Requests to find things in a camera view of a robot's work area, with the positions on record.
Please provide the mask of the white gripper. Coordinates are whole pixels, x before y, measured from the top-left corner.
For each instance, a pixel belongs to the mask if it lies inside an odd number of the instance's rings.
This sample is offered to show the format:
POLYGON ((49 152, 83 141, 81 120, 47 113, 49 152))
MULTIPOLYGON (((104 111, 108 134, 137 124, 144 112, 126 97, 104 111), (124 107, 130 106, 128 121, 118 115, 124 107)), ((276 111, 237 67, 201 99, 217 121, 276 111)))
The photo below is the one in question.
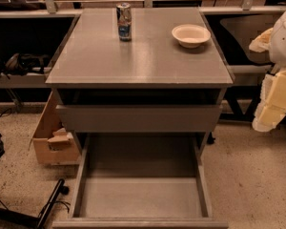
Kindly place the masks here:
MULTIPOLYGON (((271 34, 269 28, 256 37, 249 45, 253 52, 265 52, 270 48, 271 34)), ((275 75, 266 74, 262 81, 260 102, 255 110, 252 123, 258 132, 270 132, 286 115, 286 69, 275 75)))

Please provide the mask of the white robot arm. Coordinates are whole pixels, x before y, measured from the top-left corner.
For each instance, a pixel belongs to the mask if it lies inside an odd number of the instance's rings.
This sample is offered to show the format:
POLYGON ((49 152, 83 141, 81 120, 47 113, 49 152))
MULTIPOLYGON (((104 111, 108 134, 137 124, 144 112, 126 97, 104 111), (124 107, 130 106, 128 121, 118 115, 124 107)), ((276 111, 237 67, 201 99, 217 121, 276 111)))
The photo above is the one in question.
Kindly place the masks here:
POLYGON ((286 11, 272 28, 251 42, 249 49, 253 52, 268 51, 274 63, 262 81, 260 102, 252 123, 256 131, 269 132, 286 115, 286 11))

